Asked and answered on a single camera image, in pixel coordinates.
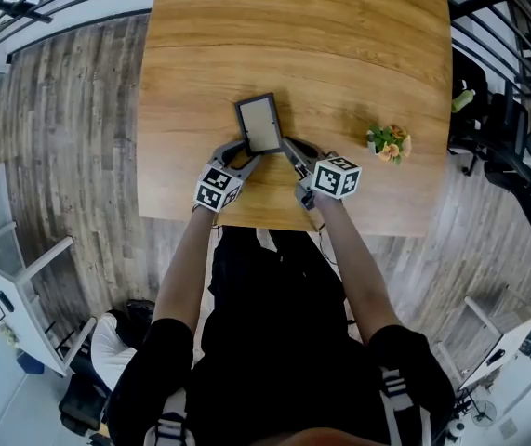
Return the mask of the green bottle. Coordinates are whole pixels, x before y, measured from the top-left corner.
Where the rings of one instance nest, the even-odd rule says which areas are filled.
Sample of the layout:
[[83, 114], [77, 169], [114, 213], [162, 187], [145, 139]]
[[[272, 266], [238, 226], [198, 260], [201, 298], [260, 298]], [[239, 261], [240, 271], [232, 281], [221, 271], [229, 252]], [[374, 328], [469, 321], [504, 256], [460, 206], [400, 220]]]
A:
[[451, 112], [458, 113], [463, 108], [471, 104], [475, 97], [473, 89], [464, 89], [458, 96], [454, 97], [451, 102]]

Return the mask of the black office chair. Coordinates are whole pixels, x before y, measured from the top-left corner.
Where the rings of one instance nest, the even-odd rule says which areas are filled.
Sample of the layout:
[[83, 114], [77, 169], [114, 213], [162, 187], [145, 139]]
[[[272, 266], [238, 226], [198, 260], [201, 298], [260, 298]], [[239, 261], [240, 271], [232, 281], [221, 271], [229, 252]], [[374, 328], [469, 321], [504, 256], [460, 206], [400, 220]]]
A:
[[513, 195], [531, 227], [531, 130], [526, 108], [511, 96], [495, 94], [484, 134], [487, 180]]
[[464, 151], [471, 154], [470, 165], [461, 169], [465, 176], [470, 177], [477, 161], [485, 159], [483, 147], [470, 137], [470, 132], [479, 131], [487, 116], [489, 101], [487, 81], [485, 71], [475, 61], [455, 48], [452, 56], [452, 99], [464, 89], [473, 89], [475, 97], [473, 102], [460, 112], [451, 112], [447, 150], [453, 155]]
[[60, 421], [74, 434], [100, 431], [104, 410], [112, 391], [93, 367], [89, 356], [77, 355], [70, 365], [73, 374], [59, 404]]

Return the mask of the person's right forearm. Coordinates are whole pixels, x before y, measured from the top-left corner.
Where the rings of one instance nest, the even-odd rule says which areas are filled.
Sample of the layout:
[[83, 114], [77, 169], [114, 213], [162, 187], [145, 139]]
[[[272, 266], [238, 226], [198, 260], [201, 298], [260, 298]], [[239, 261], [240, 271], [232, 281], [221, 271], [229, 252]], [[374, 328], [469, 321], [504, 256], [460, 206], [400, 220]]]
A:
[[345, 296], [364, 343], [380, 329], [399, 325], [384, 278], [341, 201], [314, 197], [339, 268]]

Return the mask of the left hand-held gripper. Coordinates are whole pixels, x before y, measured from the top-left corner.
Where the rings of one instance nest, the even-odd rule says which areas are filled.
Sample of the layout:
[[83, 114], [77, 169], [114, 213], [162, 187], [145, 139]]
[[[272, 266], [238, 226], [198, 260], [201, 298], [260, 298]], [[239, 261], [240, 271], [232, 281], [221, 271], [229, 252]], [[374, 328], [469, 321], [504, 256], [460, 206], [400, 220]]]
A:
[[256, 155], [241, 167], [229, 167], [234, 158], [245, 149], [243, 140], [235, 140], [217, 147], [204, 166], [195, 186], [193, 200], [213, 212], [220, 212], [233, 202], [260, 162]]

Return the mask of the black picture frame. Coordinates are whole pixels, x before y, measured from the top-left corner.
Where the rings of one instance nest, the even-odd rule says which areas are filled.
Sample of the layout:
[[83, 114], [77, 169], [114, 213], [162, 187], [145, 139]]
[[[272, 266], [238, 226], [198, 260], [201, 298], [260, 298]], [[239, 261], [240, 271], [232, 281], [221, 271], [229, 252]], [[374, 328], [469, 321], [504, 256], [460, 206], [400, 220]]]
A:
[[282, 136], [273, 93], [234, 103], [246, 152], [249, 156], [282, 150]]

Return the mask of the standing fan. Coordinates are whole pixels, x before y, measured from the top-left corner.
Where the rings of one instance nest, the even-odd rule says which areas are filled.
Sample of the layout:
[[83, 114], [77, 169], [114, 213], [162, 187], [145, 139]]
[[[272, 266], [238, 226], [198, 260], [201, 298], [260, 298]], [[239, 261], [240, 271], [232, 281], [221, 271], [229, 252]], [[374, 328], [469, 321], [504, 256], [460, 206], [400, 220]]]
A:
[[474, 400], [472, 408], [472, 421], [478, 427], [490, 427], [498, 418], [495, 405], [488, 400]]

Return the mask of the blue bin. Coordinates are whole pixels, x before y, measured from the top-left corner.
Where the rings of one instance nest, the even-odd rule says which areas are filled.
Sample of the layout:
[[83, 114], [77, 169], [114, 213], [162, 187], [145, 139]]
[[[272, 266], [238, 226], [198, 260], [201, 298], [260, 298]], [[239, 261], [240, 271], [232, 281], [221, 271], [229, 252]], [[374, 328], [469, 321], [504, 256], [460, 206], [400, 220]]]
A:
[[26, 374], [40, 375], [45, 371], [45, 365], [23, 350], [17, 353], [17, 363]]

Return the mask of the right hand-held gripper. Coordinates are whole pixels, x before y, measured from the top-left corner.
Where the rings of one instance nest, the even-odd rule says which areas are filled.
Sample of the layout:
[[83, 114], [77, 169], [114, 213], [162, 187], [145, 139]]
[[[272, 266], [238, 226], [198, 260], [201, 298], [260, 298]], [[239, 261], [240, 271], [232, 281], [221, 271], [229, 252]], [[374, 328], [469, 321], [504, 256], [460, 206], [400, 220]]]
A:
[[[304, 175], [296, 188], [296, 197], [306, 210], [314, 208], [314, 194], [322, 193], [342, 200], [357, 191], [362, 168], [341, 156], [325, 159], [325, 153], [316, 145], [299, 138], [282, 138], [281, 148], [299, 175]], [[306, 168], [301, 159], [319, 160], [313, 169]]]

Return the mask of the person's black clothing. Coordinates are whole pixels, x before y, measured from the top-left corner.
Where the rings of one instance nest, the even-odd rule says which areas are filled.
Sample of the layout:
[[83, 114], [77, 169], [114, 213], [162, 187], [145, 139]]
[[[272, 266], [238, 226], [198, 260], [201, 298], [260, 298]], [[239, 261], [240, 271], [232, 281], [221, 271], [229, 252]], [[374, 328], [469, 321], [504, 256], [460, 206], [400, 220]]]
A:
[[403, 446], [422, 445], [423, 412], [440, 436], [455, 395], [426, 337], [393, 325], [368, 343], [354, 340], [339, 279], [309, 236], [275, 230], [272, 238], [269, 250], [253, 229], [224, 229], [202, 359], [185, 324], [152, 324], [113, 390], [115, 446], [143, 446], [179, 391], [186, 401], [174, 418], [196, 446], [248, 446], [316, 427], [387, 444], [387, 406]]

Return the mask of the small desk plant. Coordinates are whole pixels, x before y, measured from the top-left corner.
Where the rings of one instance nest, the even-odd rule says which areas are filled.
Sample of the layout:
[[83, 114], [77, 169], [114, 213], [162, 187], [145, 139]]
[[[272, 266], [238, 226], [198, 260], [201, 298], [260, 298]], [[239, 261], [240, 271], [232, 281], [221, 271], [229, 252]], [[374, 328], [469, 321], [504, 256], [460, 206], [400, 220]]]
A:
[[13, 331], [13, 329], [7, 325], [5, 322], [2, 322], [0, 324], [0, 333], [3, 335], [7, 343], [12, 346], [13, 348], [18, 348], [20, 345], [20, 341]]

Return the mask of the person's left forearm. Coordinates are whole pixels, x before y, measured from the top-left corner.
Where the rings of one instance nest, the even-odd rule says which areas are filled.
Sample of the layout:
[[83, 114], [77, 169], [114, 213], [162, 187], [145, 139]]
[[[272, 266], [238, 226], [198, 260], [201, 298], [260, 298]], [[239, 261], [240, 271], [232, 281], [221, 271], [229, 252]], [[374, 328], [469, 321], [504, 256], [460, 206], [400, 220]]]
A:
[[205, 289], [206, 261], [215, 213], [202, 205], [192, 212], [155, 301], [153, 322], [172, 319], [194, 334]]

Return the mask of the potted orange flower plant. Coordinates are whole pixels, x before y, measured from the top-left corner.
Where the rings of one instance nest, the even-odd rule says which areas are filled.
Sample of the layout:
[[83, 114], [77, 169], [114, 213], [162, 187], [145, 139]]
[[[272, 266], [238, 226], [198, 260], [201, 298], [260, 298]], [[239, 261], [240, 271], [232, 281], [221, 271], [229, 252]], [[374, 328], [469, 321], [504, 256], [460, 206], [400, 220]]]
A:
[[399, 125], [371, 126], [366, 134], [369, 149], [384, 162], [400, 165], [410, 155], [412, 138]]

